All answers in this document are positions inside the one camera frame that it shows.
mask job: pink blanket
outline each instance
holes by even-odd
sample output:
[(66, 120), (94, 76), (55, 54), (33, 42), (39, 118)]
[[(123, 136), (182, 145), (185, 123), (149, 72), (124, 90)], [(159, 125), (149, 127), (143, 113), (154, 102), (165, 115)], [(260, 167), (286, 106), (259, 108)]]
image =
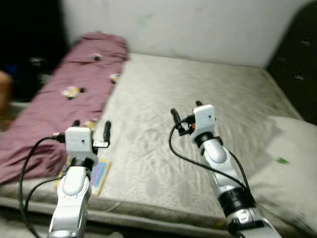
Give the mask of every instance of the pink blanket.
[[(123, 38), (99, 32), (81, 37), (49, 83), (0, 138), (0, 184), (18, 179), (23, 161), (42, 137), (65, 132), (76, 119), (82, 124), (100, 118), (113, 90), (109, 77), (120, 73), (126, 60)], [(61, 91), (69, 86), (85, 90), (68, 100)], [(57, 175), (65, 159), (64, 144), (45, 141), (30, 160), (25, 177)]]

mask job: white pillow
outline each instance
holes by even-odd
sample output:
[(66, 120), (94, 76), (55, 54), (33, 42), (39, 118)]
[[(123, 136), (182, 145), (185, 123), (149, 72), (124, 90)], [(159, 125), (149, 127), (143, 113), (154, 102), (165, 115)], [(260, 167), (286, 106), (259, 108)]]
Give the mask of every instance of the white pillow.
[(257, 203), (291, 224), (317, 233), (317, 126), (270, 117), (263, 159), (271, 162), (250, 179)]

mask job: black cabinet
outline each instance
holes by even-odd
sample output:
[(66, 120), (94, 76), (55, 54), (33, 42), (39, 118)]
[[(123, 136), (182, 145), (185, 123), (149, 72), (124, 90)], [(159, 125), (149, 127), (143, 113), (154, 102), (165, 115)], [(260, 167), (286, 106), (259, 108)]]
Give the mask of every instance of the black cabinet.
[(0, 69), (14, 78), (13, 96), (29, 101), (68, 50), (59, 0), (0, 2)]
[(299, 11), (268, 71), (302, 117), (317, 125), (317, 1)]

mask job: black cable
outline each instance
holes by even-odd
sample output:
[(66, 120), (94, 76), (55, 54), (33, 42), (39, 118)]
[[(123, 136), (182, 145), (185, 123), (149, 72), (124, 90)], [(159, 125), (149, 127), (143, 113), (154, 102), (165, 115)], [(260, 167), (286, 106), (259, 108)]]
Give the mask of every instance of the black cable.
[(37, 185), (35, 185), (32, 190), (28, 193), (28, 195), (26, 196), (26, 199), (25, 199), (25, 203), (24, 203), (24, 214), (26, 215), (26, 217), (28, 217), (28, 207), (29, 207), (29, 201), (31, 199), (31, 196), (33, 195), (33, 192), (41, 185), (43, 185), (44, 183), (47, 183), (47, 182), (52, 182), (52, 181), (56, 181), (56, 180), (59, 180), (61, 179), (63, 176), (61, 177), (54, 177), (54, 178), (48, 178), (47, 180), (44, 180), (40, 183), (38, 183)]
[(21, 174), (20, 174), (20, 180), (19, 180), (19, 203), (20, 203), (20, 211), (21, 211), (21, 215), (23, 218), (23, 221), (27, 227), (27, 229), (36, 237), (36, 238), (41, 238), (40, 235), (36, 232), (36, 230), (34, 229), (33, 225), (30, 223), (28, 217), (26, 216), (26, 214), (24, 213), (24, 205), (23, 205), (23, 188), (22, 188), (22, 183), (23, 183), (23, 178), (24, 178), (24, 174), (25, 174), (25, 169), (26, 166), (30, 160), (30, 158), (32, 157), (34, 151), (36, 150), (36, 148), (39, 146), (39, 144), (45, 140), (50, 140), (50, 139), (54, 139), (54, 137), (44, 137), (42, 139), (40, 139), (38, 142), (35, 143), (35, 145), (33, 146), (33, 148), (31, 149), (30, 153), (28, 154), (28, 156), (26, 157), (24, 164), (22, 166), (21, 169)]
[(234, 160), (237, 162), (237, 164), (238, 164), (238, 166), (239, 166), (239, 169), (240, 169), (240, 171), (241, 171), (241, 174), (242, 174), (242, 177), (243, 177), (243, 181), (244, 181), (244, 183), (245, 183), (245, 185), (246, 185), (247, 190), (248, 190), (248, 191), (251, 191), (251, 190), (250, 190), (250, 187), (249, 187), (248, 180), (247, 180), (247, 176), (246, 176), (246, 174), (244, 173), (244, 170), (243, 170), (243, 167), (242, 167), (240, 161), (239, 161), (238, 158), (235, 156), (235, 154), (233, 154), (230, 150), (228, 150), (228, 151), (229, 151), (230, 155), (234, 158)]
[(223, 176), (225, 176), (225, 177), (227, 177), (227, 178), (229, 178), (229, 179), (235, 181), (235, 182), (236, 182), (237, 184), (239, 184), (244, 190), (250, 191), (250, 190), (248, 190), (248, 189), (246, 188), (246, 186), (245, 186), (243, 183), (241, 183), (241, 182), (240, 182), (239, 180), (237, 180), (236, 178), (234, 178), (234, 177), (232, 177), (232, 176), (230, 176), (230, 175), (227, 175), (226, 173), (223, 173), (223, 172), (221, 172), (221, 171), (219, 171), (219, 170), (215, 170), (215, 169), (213, 169), (213, 168), (210, 167), (210, 166), (207, 166), (207, 165), (205, 165), (205, 164), (202, 164), (202, 163), (196, 162), (196, 161), (194, 161), (194, 160), (191, 160), (191, 159), (189, 159), (189, 158), (187, 158), (187, 157), (185, 157), (185, 156), (179, 154), (178, 152), (176, 152), (176, 151), (174, 150), (174, 148), (173, 148), (173, 146), (172, 146), (172, 135), (173, 135), (173, 133), (174, 133), (176, 127), (177, 127), (180, 123), (182, 123), (182, 122), (183, 122), (183, 121), (180, 121), (180, 122), (176, 123), (176, 124), (173, 126), (172, 130), (170, 131), (169, 138), (168, 138), (169, 148), (170, 148), (171, 151), (174, 153), (174, 155), (178, 156), (179, 158), (181, 158), (181, 159), (183, 159), (183, 160), (186, 160), (186, 161), (189, 162), (189, 163), (192, 163), (192, 164), (197, 165), (197, 166), (200, 166), (200, 167), (202, 167), (202, 168), (204, 168), (204, 169), (207, 169), (207, 170), (213, 171), (213, 172), (215, 172), (215, 173), (218, 173), (218, 174), (220, 174), (220, 175), (223, 175)]

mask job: white wall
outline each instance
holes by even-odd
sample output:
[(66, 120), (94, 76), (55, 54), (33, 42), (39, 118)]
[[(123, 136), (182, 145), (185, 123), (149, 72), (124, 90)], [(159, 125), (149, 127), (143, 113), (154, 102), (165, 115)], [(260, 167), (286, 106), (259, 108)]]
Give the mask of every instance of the white wall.
[(101, 30), (135, 53), (265, 66), (310, 0), (64, 0), (73, 42)]

